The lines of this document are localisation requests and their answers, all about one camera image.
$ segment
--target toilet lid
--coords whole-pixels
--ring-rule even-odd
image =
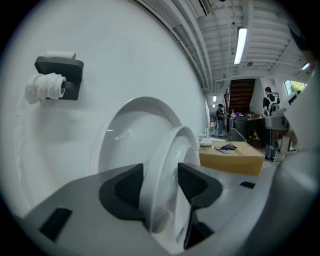
[[[139,209],[152,236],[171,254],[184,250],[191,206],[178,185],[178,163],[199,164],[188,127],[171,129],[153,154],[140,191]]]

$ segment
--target pipe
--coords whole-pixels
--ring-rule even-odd
[[[206,46],[206,42],[205,42],[205,39],[202,35],[202,32],[199,28],[199,25],[192,13],[192,11],[190,10],[188,4],[186,3],[185,0],[178,0],[178,2],[180,3],[180,5],[182,6],[182,8],[184,9],[187,17],[189,18],[199,40],[200,40],[200,44],[201,44],[201,47],[202,47],[202,50],[204,52],[204,57],[205,57],[205,61],[206,61],[206,69],[205,69],[205,72],[208,72],[209,73],[209,79],[210,79],[210,83],[208,84],[208,87],[212,88],[212,70],[211,70],[211,64],[210,64],[210,60],[209,60],[209,55],[208,55],[208,50],[207,50],[207,46]]]
[[[234,21],[234,47],[233,49],[236,50],[237,48],[237,27],[236,27],[236,11],[234,6],[234,1],[231,0],[232,11],[233,11],[233,21]]]
[[[174,14],[177,16],[178,20],[182,23],[184,29],[186,30],[186,32],[187,32],[187,34],[188,34],[193,46],[195,47],[197,56],[199,57],[202,70],[204,71],[205,82],[206,82],[206,85],[208,86],[209,85],[209,80],[208,80],[208,75],[207,75],[207,72],[206,72],[206,66],[205,66],[204,59],[202,57],[201,51],[199,49],[197,40],[196,40],[193,32],[191,31],[186,19],[184,18],[182,13],[179,11],[179,9],[175,5],[175,3],[173,1],[171,1],[171,0],[163,0],[163,2],[174,12]]]
[[[243,59],[243,60],[241,60],[241,62],[270,62],[270,63],[280,63],[282,65],[301,68],[301,65],[295,65],[295,64],[288,63],[288,62],[271,60],[271,59]]]
[[[177,33],[170,27],[170,25],[154,10],[152,9],[148,4],[146,4],[143,0],[136,0],[139,4],[141,4],[142,6],[144,6],[148,11],[150,11],[155,17],[157,17],[157,19],[159,21],[161,21],[163,23],[163,25],[165,25],[167,27],[167,29],[173,34],[173,36],[176,38],[176,40],[180,43],[181,47],[185,50],[188,58],[190,59],[190,61],[192,62],[196,72],[198,73],[200,80],[202,82],[202,88],[205,88],[205,83],[204,83],[204,79],[202,77],[202,74],[198,68],[197,63],[195,62],[193,56],[190,54],[188,48],[185,46],[185,44],[182,42],[182,40],[180,39],[180,37],[177,35]]]
[[[230,21],[229,21],[228,8],[227,8],[226,2],[224,2],[224,10],[225,10],[226,20],[227,20],[227,24],[228,24],[228,32],[229,32],[228,64],[226,66],[226,74],[228,75],[229,63],[230,63],[231,32],[230,32]]]
[[[190,44],[189,40],[187,40],[187,37],[185,35],[185,33],[182,31],[182,29],[180,28],[179,24],[176,22],[176,20],[172,17],[172,15],[170,14],[170,12],[167,11],[166,8],[164,8],[161,3],[159,3],[157,0],[151,0],[153,2],[154,5],[156,5],[161,11],[164,12],[164,14],[167,15],[167,17],[172,21],[172,23],[175,25],[176,29],[179,31],[179,33],[182,35],[182,38],[184,38],[184,40],[186,41],[187,46],[189,47],[189,49],[192,49],[192,45]]]
[[[220,47],[221,47],[221,55],[222,55],[222,62],[224,61],[224,50],[223,50],[223,46],[222,46],[222,39],[221,39],[221,33],[220,33],[220,28],[218,25],[218,20],[216,19],[216,13],[215,13],[215,9],[212,6],[212,3],[209,4],[211,12],[212,12],[212,16],[214,18],[214,22],[216,24],[216,28],[218,30],[218,36],[219,36],[219,41],[220,41]],[[224,75],[224,65],[222,65],[222,73],[221,73],[221,78]]]

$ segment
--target black plastic part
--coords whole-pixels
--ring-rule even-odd
[[[103,207],[121,220],[145,221],[139,210],[140,190],[144,180],[144,165],[134,168],[107,180],[99,190],[99,200]]]
[[[204,223],[198,221],[197,214],[191,210],[188,230],[184,240],[183,248],[186,250],[202,242],[214,234],[214,232]]]
[[[289,101],[289,105],[291,105],[292,102],[294,102],[294,100],[297,98],[297,95],[295,94]]]
[[[65,77],[68,83],[73,84],[73,86],[69,84],[65,87],[64,95],[60,100],[76,101],[78,99],[84,71],[84,63],[82,61],[70,58],[45,58],[40,56],[36,59],[34,66],[40,74],[56,73]]]
[[[221,183],[184,163],[178,163],[178,183],[194,209],[208,207],[222,193]]]
[[[240,186],[246,187],[248,189],[253,189],[255,187],[255,183],[249,182],[249,181],[243,181],[240,183]]]
[[[188,230],[183,247],[188,249],[211,236],[214,232],[204,223],[199,222],[195,210],[209,207],[222,194],[221,183],[192,167],[178,163],[178,184],[191,204]]]
[[[61,84],[62,89],[73,89],[74,84],[72,82],[63,81]]]
[[[46,220],[39,231],[51,241],[56,241],[71,213],[72,211],[66,208],[55,209],[53,214]]]

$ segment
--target black toilet paper holder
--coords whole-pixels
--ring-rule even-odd
[[[61,91],[64,90],[64,94],[59,100],[76,101],[78,99],[84,71],[84,63],[81,60],[40,56],[36,58],[34,66],[39,74],[56,73],[65,77],[66,81],[62,82],[61,85]]]

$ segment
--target ceiling light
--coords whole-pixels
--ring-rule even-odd
[[[306,63],[301,69],[305,70],[307,67],[309,67],[309,63]]]
[[[238,30],[238,42],[236,44],[236,52],[234,57],[234,64],[239,64],[241,61],[242,53],[244,52],[247,37],[247,29],[240,28]]]

